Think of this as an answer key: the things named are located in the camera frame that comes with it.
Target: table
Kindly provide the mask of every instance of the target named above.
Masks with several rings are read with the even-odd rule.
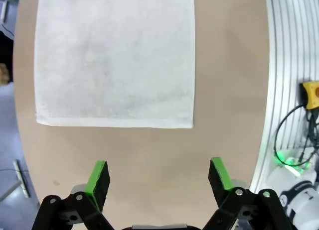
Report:
[[[265,0],[195,0],[193,129],[51,127],[35,121],[33,50],[37,0],[20,0],[14,81],[19,131],[40,201],[65,198],[107,160],[103,210],[116,228],[188,223],[203,227],[217,206],[207,175],[221,156],[250,184],[263,131],[269,70]]]

